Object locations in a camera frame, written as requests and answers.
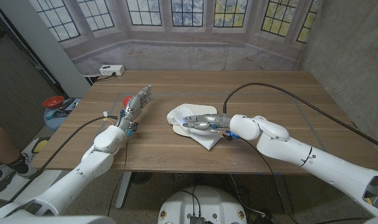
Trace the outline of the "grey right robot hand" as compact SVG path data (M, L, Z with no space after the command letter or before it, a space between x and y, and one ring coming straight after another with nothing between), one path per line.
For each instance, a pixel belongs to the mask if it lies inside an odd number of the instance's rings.
M210 129L229 128L232 116L226 114L203 114L184 117L183 127L209 131Z

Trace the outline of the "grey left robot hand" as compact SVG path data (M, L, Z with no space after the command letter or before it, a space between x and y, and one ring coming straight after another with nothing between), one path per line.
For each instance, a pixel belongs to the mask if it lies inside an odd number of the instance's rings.
M152 85L147 85L140 92L134 95L127 103L123 114L120 115L116 126L126 131L141 114L142 109L148 102L152 100L151 97Z

